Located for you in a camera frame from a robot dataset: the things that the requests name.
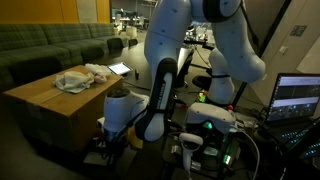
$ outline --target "light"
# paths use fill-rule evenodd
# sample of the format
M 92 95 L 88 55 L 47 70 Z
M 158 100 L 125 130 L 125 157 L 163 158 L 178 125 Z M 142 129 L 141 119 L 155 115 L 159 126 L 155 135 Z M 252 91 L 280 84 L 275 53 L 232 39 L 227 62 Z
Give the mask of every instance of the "light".
M 198 95 L 198 101 L 204 103 L 206 101 L 206 94 L 205 93 L 199 93 Z
M 203 126 L 207 129 L 212 129 L 212 124 L 210 122 L 204 123 Z
M 223 163 L 229 164 L 231 157 L 229 155 L 225 155 L 223 158 Z

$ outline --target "couch cushion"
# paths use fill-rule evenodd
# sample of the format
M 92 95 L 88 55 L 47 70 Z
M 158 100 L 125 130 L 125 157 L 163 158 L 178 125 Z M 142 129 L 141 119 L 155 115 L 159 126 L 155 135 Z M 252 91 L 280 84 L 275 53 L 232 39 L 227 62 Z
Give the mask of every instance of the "couch cushion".
M 87 24 L 42 24 L 49 44 L 90 39 Z
M 90 23 L 88 24 L 91 37 L 103 37 L 103 36 L 114 36 L 114 25 L 112 23 L 108 24 L 99 24 L 99 23 Z
M 21 61 L 9 66 L 11 76 L 20 86 L 62 71 L 62 65 L 54 56 Z
M 55 56 L 63 66 L 72 64 L 67 49 L 44 45 L 0 52 L 0 86 L 12 86 L 13 79 L 8 67 L 13 63 L 27 61 L 35 58 Z
M 14 24 L 0 24 L 0 51 L 25 48 L 26 45 Z
M 0 51 L 47 45 L 38 24 L 0 24 Z
M 102 47 L 104 49 L 104 47 L 106 46 L 106 42 L 95 40 L 95 39 L 84 39 L 79 41 L 58 43 L 58 44 L 54 44 L 54 46 L 68 49 L 70 52 L 70 57 L 73 58 L 77 56 L 81 57 L 81 52 L 86 49 L 90 49 L 94 47 Z M 73 62 L 73 63 L 82 64 L 82 61 Z
M 17 24 L 16 27 L 26 47 L 48 45 L 47 37 L 39 24 Z

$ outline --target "cable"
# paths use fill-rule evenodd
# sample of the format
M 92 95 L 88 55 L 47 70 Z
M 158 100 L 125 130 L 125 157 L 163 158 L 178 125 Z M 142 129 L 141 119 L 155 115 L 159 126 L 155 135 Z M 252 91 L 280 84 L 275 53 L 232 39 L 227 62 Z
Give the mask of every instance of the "cable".
M 259 148 L 257 146 L 257 144 L 254 142 L 254 140 L 246 133 L 244 132 L 243 130 L 240 130 L 238 129 L 238 131 L 242 132 L 243 134 L 245 134 L 250 140 L 251 142 L 253 143 L 254 147 L 256 148 L 257 150 L 257 165 L 256 165 L 256 169 L 254 171 L 254 175 L 253 175 L 253 178 L 252 180 L 255 180 L 256 179 L 256 176 L 257 176 L 257 173 L 258 173 L 258 168 L 259 168 L 259 164 L 260 164 L 260 152 L 259 152 Z
M 171 138 L 174 138 L 175 136 L 177 136 L 179 138 L 179 135 L 181 134 L 182 132 L 169 132 L 167 133 L 167 136 L 171 137 Z
M 278 149 L 280 155 L 282 156 L 283 153 L 282 153 L 281 149 L 280 149 L 278 146 L 276 146 L 276 149 Z M 284 166 L 282 175 L 281 175 L 281 177 L 280 177 L 280 180 L 282 180 L 282 179 L 284 178 L 284 175 L 286 174 L 286 172 L 287 172 L 287 167 Z
M 198 94 L 198 93 L 201 93 L 201 92 L 204 92 L 203 89 L 199 89 L 198 91 L 190 91 L 187 94 Z
M 244 16 L 245 20 L 247 21 L 247 25 L 248 25 L 249 31 L 250 31 L 250 33 L 251 33 L 251 35 L 252 35 L 252 42 L 257 46 L 258 49 L 260 49 L 260 47 L 259 47 L 259 38 L 258 38 L 258 36 L 254 33 L 254 31 L 253 31 L 253 29 L 252 29 L 252 26 L 251 26 L 251 24 L 250 24 L 250 22 L 249 22 L 249 18 L 248 18 L 247 12 L 246 12 L 245 7 L 244 7 L 243 4 L 244 4 L 244 3 L 243 3 L 243 1 L 242 1 L 242 2 L 241 2 L 241 5 L 240 5 L 240 8 L 241 8 L 241 10 L 242 10 L 242 13 L 243 13 L 243 16 Z
M 194 45 L 195 46 L 195 50 L 197 51 L 197 53 L 198 53 L 198 55 L 200 56 L 200 58 L 201 58 L 201 60 L 209 67 L 209 68 L 211 68 L 211 66 L 209 65 L 209 62 L 206 62 L 204 59 L 203 59 L 203 57 L 201 56 L 201 54 L 200 54 L 200 52 L 198 51 L 198 48 L 196 47 L 196 45 Z
M 253 100 L 247 99 L 247 98 L 245 98 L 245 97 L 243 97 L 243 96 L 241 96 L 241 98 L 243 98 L 243 99 L 245 99 L 245 100 L 247 100 L 247 101 L 249 101 L 249 102 L 252 102 L 252 103 L 254 103 L 254 104 L 258 104 L 258 105 L 260 105 L 260 106 L 263 106 L 263 107 L 264 107 L 264 105 L 263 105 L 263 104 L 261 104 L 261 103 L 258 103 L 258 102 L 255 102 L 255 101 L 253 101 Z
M 248 109 L 248 108 L 244 108 L 242 106 L 236 106 L 235 107 L 235 111 L 239 112 L 239 113 L 244 112 L 244 113 L 246 113 L 248 115 L 251 115 L 251 116 L 253 116 L 253 117 L 257 118 L 257 119 L 259 118 L 259 115 L 260 115 L 259 110 L 255 109 L 255 108 Z

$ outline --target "black cable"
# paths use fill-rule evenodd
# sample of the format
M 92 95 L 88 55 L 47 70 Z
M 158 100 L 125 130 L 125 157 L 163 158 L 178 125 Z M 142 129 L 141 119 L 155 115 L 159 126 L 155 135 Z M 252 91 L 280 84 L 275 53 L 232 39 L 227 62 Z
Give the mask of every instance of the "black cable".
M 241 171 L 241 170 L 248 170 L 248 168 L 247 167 L 241 167 L 241 168 L 232 169 L 233 172 Z
M 243 2 L 241 2 L 241 10 L 242 10 L 242 13 L 243 13 L 243 16 L 244 16 L 244 18 L 246 19 L 246 21 L 247 21 L 247 25 L 248 25 L 248 28 L 249 28 L 249 31 L 250 31 L 250 33 L 251 33 L 251 35 L 252 35 L 252 42 L 257 46 L 257 48 L 258 48 L 258 50 L 260 49 L 260 47 L 259 47 L 259 38 L 258 38 L 258 36 L 254 33 L 254 31 L 253 31 L 253 29 L 252 29 L 252 26 L 251 26 L 251 24 L 250 24 L 250 22 L 249 22 L 249 18 L 248 18 L 248 15 L 247 15 L 247 12 L 246 12 L 246 10 L 245 10 L 245 8 L 244 8 L 244 5 L 243 5 Z
M 236 106 L 236 111 L 238 111 L 238 109 L 241 111 L 244 111 L 245 113 L 255 117 L 255 118 L 259 118 L 259 110 L 252 108 L 252 109 L 248 109 L 248 108 L 244 108 L 242 106 Z
M 199 54 L 201 60 L 202 60 L 209 68 L 211 68 L 211 66 L 209 65 L 210 62 L 206 62 L 206 61 L 203 59 L 203 57 L 201 56 L 200 52 L 198 51 L 198 48 L 196 47 L 196 45 L 194 45 L 194 46 L 195 46 L 195 50 L 196 50 L 197 53 Z
M 123 82 L 126 83 L 126 84 L 129 84 L 129 85 L 131 85 L 131 86 L 133 86 L 133 87 L 135 87 L 135 88 L 138 88 L 138 89 L 143 89 L 143 90 L 146 90 L 146 91 L 151 91 L 151 89 L 149 89 L 149 88 L 140 87 L 140 86 L 134 85 L 134 84 L 132 84 L 132 83 L 129 83 L 129 82 L 127 82 L 127 81 L 123 81 Z
M 254 103 L 254 104 L 258 104 L 258 105 L 260 105 L 260 106 L 264 106 L 264 105 L 261 104 L 261 103 L 258 103 L 258 102 L 255 102 L 255 101 L 253 101 L 253 100 L 247 99 L 247 98 L 245 98 L 245 97 L 243 97 L 243 96 L 241 96 L 241 98 L 243 98 L 243 99 L 245 99 L 245 100 L 247 100 L 247 101 L 249 101 L 249 102 L 252 102 L 252 103 Z
M 198 94 L 200 92 L 201 92 L 201 90 L 200 91 L 192 91 L 192 92 L 188 92 L 188 94 Z

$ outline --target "laptop screen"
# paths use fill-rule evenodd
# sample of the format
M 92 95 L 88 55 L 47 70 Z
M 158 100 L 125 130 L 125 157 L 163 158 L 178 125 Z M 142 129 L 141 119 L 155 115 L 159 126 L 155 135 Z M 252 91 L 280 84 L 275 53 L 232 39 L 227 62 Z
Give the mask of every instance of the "laptop screen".
M 320 74 L 278 74 L 266 122 L 314 114 L 320 97 Z

